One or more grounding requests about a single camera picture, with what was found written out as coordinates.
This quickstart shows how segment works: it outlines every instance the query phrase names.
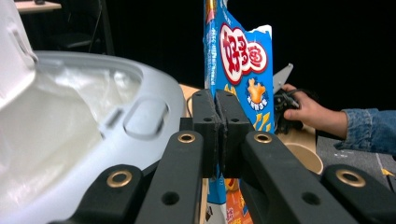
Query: wooden table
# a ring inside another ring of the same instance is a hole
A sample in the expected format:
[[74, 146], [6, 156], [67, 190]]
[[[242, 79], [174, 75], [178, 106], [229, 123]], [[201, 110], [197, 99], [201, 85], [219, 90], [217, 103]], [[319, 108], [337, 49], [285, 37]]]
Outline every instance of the wooden table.
[[61, 9], [62, 5], [58, 3], [52, 3], [46, 1], [44, 5], [36, 5], [35, 1], [22, 1], [22, 2], [16, 2], [15, 5], [17, 6], [17, 10], [21, 14], [27, 14], [27, 13], [37, 13], [37, 12], [47, 12], [47, 11], [52, 11], [54, 9]]

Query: denim jacket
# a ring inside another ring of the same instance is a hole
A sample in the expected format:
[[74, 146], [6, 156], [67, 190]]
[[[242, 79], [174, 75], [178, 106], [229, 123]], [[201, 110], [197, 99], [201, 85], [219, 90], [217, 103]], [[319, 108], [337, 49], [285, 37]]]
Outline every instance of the denim jacket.
[[347, 116], [346, 140], [337, 149], [355, 149], [396, 155], [396, 110], [344, 109]]

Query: hand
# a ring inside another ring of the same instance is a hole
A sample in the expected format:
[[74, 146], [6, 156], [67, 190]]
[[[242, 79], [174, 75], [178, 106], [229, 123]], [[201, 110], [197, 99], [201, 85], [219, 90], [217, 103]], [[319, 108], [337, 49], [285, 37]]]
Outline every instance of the hand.
[[[290, 84], [285, 84], [282, 89], [293, 91], [296, 88]], [[347, 115], [344, 112], [332, 111], [323, 107], [303, 91], [295, 92], [292, 97], [298, 102], [300, 108], [287, 109], [283, 114], [285, 119], [299, 120], [305, 125], [343, 139], [347, 137]]]

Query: packaging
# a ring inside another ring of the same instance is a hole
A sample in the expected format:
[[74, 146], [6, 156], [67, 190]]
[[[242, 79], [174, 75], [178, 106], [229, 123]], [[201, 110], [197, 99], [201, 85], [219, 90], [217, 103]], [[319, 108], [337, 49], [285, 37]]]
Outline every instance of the packaging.
[[[272, 27], [246, 31], [227, 0], [205, 0], [205, 87], [232, 92], [254, 128], [274, 132]], [[252, 223], [239, 179], [209, 180], [205, 223]]]

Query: white bin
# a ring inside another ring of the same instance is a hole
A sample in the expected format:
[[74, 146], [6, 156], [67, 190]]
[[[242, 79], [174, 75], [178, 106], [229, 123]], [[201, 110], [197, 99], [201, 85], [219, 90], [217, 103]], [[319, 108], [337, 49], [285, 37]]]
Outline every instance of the white bin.
[[162, 71], [118, 57], [32, 51], [0, 1], [0, 223], [71, 217], [106, 168], [157, 162], [185, 113]]

